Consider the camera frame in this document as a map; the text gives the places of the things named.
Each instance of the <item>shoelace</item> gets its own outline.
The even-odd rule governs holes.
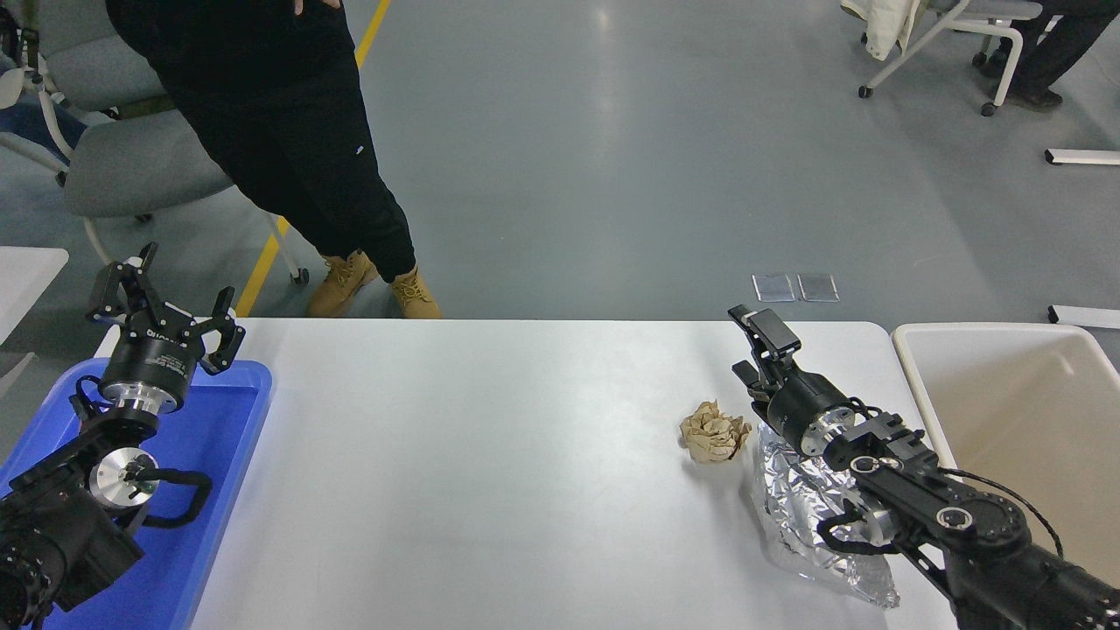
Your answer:
[[[416,276],[393,282],[393,294],[395,294],[398,299],[401,302],[412,302],[414,299],[424,299],[427,297],[423,289],[420,288],[419,282],[417,282]]]
[[[326,263],[328,269],[327,276],[333,277],[339,287],[345,287],[346,281],[354,275],[354,265],[348,260],[344,260],[343,262],[327,260]]]

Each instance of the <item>gray floor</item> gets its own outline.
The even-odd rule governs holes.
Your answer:
[[[375,6],[349,2],[356,37]],[[720,319],[756,304],[762,272],[836,276],[840,303],[777,305],[788,319],[887,330],[1120,307],[1120,169],[1042,158],[1120,149],[1120,27],[1055,85],[1058,111],[990,119],[979,36],[945,34],[861,101],[880,67],[861,29],[833,1],[393,3],[363,87],[445,313]],[[39,355],[0,400],[7,451],[102,331],[81,318],[97,265],[50,174],[2,152],[0,168],[0,244],[71,252],[3,344]],[[244,286],[265,239],[254,212],[231,191],[111,223],[106,241],[121,256],[159,241],[162,295],[203,312]],[[278,265],[252,315],[299,315],[309,293]],[[371,286],[353,315],[389,300]],[[1118,362],[1120,333],[1094,334]]]

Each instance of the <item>hand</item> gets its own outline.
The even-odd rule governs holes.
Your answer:
[[[333,8],[333,9],[342,9],[343,8],[342,0],[323,0],[323,3],[326,4],[326,6],[328,6],[328,7],[330,7],[330,8]],[[296,15],[297,16],[304,15],[304,0],[296,0]]]

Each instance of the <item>aluminum foil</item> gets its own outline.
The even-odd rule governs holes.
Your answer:
[[[821,457],[802,460],[781,436],[759,423],[745,446],[750,495],[766,532],[769,558],[834,591],[879,608],[898,605],[890,567],[883,556],[838,554],[816,534],[816,524],[843,513],[844,497],[858,497],[847,471],[833,472]],[[841,540],[868,540],[860,524],[840,526]]]

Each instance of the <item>yellow work boot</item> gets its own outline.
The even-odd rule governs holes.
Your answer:
[[[396,303],[401,305],[405,319],[444,318],[436,298],[431,297],[431,291],[428,290],[428,285],[424,284],[419,270],[398,276],[390,287],[393,289]]]
[[[357,250],[343,260],[337,256],[324,256],[327,262],[327,279],[311,294],[307,305],[309,317],[343,317],[354,302],[357,290],[377,277],[377,268]]]

